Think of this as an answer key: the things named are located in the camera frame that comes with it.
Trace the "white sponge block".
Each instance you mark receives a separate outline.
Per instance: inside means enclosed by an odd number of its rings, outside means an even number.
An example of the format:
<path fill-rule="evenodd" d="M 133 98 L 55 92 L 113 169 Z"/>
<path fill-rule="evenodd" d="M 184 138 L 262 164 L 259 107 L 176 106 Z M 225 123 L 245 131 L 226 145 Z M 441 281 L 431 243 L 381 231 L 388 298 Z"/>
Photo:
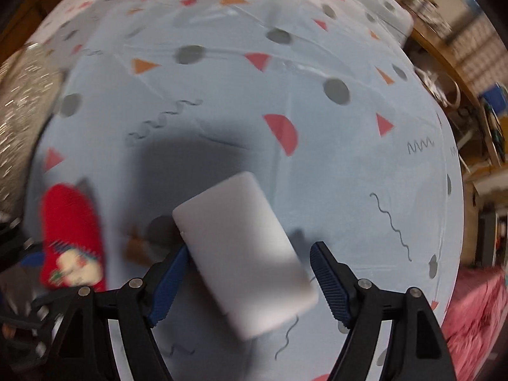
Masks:
<path fill-rule="evenodd" d="M 178 205 L 173 220 L 232 330 L 249 341 L 318 303 L 255 176 L 241 172 Z"/>

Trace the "pink blanket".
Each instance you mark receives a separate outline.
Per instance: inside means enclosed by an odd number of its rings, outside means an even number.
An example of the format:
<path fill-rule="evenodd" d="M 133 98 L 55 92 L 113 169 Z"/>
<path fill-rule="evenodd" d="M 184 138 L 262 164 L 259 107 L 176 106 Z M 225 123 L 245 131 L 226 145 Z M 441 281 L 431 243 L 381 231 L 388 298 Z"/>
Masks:
<path fill-rule="evenodd" d="M 505 271 L 460 268 L 442 325 L 458 380 L 476 378 L 507 316 Z"/>

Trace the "wooden side table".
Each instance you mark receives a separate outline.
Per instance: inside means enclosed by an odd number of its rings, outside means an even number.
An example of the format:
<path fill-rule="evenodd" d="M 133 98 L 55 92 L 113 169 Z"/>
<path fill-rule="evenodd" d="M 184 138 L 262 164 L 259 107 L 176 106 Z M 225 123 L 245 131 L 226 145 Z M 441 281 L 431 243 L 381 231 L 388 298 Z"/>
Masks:
<path fill-rule="evenodd" d="M 483 132 L 484 143 L 488 150 L 490 161 L 495 168 L 502 167 L 502 159 L 499 157 L 495 145 L 492 140 L 490 128 L 488 126 L 488 119 L 486 117 L 485 108 L 480 104 L 478 97 L 470 89 L 469 85 L 465 82 L 462 74 L 459 72 L 458 60 L 454 56 L 452 50 L 447 46 L 443 39 L 441 39 L 433 30 L 429 29 L 426 25 L 417 23 L 413 26 L 411 38 L 415 40 L 426 52 L 429 53 L 435 61 L 440 64 L 440 67 L 458 84 L 459 89 L 465 97 L 468 98 L 469 103 L 476 108 L 476 114 L 480 121 L 480 128 Z"/>

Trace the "patterned plastic tablecloth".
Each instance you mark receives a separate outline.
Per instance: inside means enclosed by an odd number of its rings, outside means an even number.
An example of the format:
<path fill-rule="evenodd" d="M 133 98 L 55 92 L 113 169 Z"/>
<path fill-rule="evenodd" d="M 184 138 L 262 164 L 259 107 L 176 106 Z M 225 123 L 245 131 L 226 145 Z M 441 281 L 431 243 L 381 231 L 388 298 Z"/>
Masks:
<path fill-rule="evenodd" d="M 63 0 L 32 34 L 66 75 L 36 149 L 25 227 L 58 183 L 96 205 L 106 280 L 132 232 L 253 173 L 303 262 L 313 243 L 379 288 L 456 284 L 462 177 L 446 116 L 384 0 Z"/>

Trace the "blue folding chair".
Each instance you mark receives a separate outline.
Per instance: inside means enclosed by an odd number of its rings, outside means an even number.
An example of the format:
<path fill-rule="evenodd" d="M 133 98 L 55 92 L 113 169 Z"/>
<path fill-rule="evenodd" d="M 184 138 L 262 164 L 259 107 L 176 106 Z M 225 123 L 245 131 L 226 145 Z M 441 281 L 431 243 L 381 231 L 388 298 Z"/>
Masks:
<path fill-rule="evenodd" d="M 504 84 L 495 83 L 480 94 L 480 99 L 485 100 L 497 115 L 507 113 L 508 93 Z"/>

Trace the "ornate golden tissue box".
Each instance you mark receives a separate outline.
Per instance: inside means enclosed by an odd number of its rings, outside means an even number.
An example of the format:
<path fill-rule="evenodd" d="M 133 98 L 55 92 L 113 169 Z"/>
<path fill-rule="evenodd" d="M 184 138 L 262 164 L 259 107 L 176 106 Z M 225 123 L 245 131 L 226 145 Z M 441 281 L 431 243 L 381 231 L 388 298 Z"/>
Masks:
<path fill-rule="evenodd" d="M 1 66 L 1 221 L 23 216 L 34 151 L 52 117 L 63 73 L 38 43 Z"/>

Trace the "packets on side table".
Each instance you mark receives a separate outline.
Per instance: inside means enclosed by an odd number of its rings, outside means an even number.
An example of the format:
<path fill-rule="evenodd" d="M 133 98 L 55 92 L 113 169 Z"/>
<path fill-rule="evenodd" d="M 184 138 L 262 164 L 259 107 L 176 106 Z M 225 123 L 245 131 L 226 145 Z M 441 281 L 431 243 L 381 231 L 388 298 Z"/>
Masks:
<path fill-rule="evenodd" d="M 438 4 L 434 0 L 401 0 L 410 11 L 426 23 L 442 39 L 450 32 L 450 24 L 447 23 L 438 11 Z"/>

